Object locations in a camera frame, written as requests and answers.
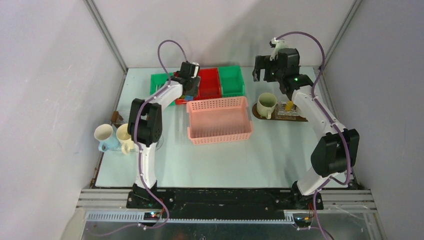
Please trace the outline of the cream mug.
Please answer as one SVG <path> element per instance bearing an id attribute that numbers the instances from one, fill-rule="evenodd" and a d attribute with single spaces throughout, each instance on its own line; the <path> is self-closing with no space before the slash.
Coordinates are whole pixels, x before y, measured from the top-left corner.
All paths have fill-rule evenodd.
<path id="1" fill-rule="evenodd" d="M 132 140 L 131 134 L 128 132 L 128 124 L 122 124 L 117 130 L 116 130 L 116 137 L 120 142 L 121 145 L 121 152 L 124 155 L 128 155 L 131 150 L 135 148 L 135 144 Z"/>

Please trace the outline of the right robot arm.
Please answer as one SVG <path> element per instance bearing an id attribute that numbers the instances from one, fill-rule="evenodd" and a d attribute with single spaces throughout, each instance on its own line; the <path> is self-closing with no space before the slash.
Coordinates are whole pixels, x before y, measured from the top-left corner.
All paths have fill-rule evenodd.
<path id="1" fill-rule="evenodd" d="M 298 50 L 282 48 L 274 55 L 257 55 L 252 76 L 255 82 L 261 77 L 269 83 L 277 82 L 281 93 L 301 110 L 312 125 L 318 139 L 310 157 L 311 168 L 294 183 L 291 204 L 297 209 L 304 209 L 311 202 L 310 195 L 330 181 L 348 185 L 356 162 L 359 133 L 356 129 L 347 129 L 319 101 L 311 78 L 300 73 Z"/>

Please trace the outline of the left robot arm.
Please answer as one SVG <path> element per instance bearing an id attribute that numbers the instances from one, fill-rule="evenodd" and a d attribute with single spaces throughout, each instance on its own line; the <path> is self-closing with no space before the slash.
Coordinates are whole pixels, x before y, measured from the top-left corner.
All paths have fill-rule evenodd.
<path id="1" fill-rule="evenodd" d="M 153 208 L 158 202 L 158 194 L 152 188 L 157 183 L 155 151 L 163 132 L 163 110 L 181 96 L 197 96 L 199 71 L 198 63 L 184 61 L 180 70 L 170 75 L 154 94 L 146 99 L 135 98 L 131 103 L 127 132 L 137 153 L 137 176 L 132 192 L 145 208 Z"/>

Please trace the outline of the clear textured toothbrush holder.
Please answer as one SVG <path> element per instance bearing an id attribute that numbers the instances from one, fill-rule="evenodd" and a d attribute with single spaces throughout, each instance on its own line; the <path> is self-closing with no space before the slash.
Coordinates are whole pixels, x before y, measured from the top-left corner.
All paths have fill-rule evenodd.
<path id="1" fill-rule="evenodd" d="M 297 107 L 291 102 L 278 102 L 276 105 L 275 118 L 281 120 L 295 120 L 299 117 Z"/>

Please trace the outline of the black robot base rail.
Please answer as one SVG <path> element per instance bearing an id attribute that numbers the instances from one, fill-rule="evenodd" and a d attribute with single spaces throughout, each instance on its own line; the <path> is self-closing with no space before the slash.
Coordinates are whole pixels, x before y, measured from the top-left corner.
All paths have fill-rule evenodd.
<path id="1" fill-rule="evenodd" d="M 171 220 L 283 220 L 286 210 L 323 210 L 323 200 L 289 188 L 185 188 L 133 186 L 128 209 L 156 209 Z"/>

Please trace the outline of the brown wooden toothbrush holder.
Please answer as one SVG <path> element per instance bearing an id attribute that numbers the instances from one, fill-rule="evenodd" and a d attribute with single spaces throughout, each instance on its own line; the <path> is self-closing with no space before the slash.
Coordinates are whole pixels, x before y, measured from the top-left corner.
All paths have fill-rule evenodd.
<path id="1" fill-rule="evenodd" d="M 127 109 L 116 110 L 112 113 L 111 124 L 119 128 L 121 125 L 127 124 L 129 122 L 130 111 Z"/>

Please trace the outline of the light green mug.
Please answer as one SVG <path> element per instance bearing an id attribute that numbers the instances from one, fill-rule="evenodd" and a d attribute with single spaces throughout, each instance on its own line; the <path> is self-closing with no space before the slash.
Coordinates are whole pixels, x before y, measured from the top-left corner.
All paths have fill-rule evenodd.
<path id="1" fill-rule="evenodd" d="M 258 97 L 256 110 L 261 117 L 265 117 L 267 120 L 269 120 L 272 117 L 276 105 L 276 96 L 270 92 L 264 92 Z"/>

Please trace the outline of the white mug blue handle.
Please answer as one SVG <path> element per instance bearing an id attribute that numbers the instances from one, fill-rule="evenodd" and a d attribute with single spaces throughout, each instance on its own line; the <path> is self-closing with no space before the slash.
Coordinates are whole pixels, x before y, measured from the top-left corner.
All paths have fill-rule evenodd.
<path id="1" fill-rule="evenodd" d="M 100 152 L 105 153 L 108 150 L 116 150 L 120 146 L 115 129 L 110 124 L 99 125 L 95 129 L 93 136 L 99 141 L 98 150 Z"/>

